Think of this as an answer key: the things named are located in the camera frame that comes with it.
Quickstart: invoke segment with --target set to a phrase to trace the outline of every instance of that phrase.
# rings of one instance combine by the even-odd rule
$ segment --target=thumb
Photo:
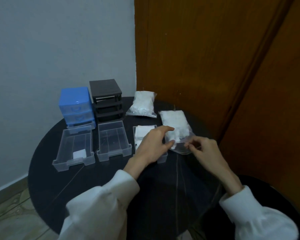
[[[194,145],[189,145],[190,151],[197,157],[201,151],[197,150]]]
[[[168,151],[170,148],[172,148],[172,146],[175,142],[176,142],[175,140],[171,140],[171,141],[168,141],[166,144],[164,144],[163,146],[164,146],[165,151]]]

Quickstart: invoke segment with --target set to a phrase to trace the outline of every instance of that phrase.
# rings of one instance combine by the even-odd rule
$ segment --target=marble floor tile
[[[0,216],[0,240],[36,240],[48,229],[30,199]]]
[[[5,202],[1,203],[0,204],[0,217],[29,198],[30,198],[29,190],[25,189],[24,191],[16,194],[15,196],[13,196],[10,199],[6,200]]]
[[[51,229],[49,229],[48,231],[46,231],[40,238],[38,238],[37,240],[57,240],[59,237],[58,234],[56,234],[54,231],[52,231]]]

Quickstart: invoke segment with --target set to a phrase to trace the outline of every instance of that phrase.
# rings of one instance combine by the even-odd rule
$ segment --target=wooden cabinet
[[[137,90],[200,117],[217,139],[291,0],[135,0]]]
[[[220,149],[236,173],[260,178],[300,210],[300,0],[295,0]]]

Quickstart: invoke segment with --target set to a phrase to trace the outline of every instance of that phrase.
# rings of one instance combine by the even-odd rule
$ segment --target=white wall
[[[114,78],[133,96],[135,76],[133,0],[0,0],[0,187],[62,119],[62,88]]]

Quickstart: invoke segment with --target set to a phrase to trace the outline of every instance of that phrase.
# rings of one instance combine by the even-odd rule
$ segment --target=person's left hand
[[[157,161],[162,154],[173,146],[174,140],[165,144],[162,143],[164,134],[168,131],[174,131],[174,128],[162,125],[150,130],[143,138],[136,154],[129,159],[123,170],[137,179],[146,166]]]

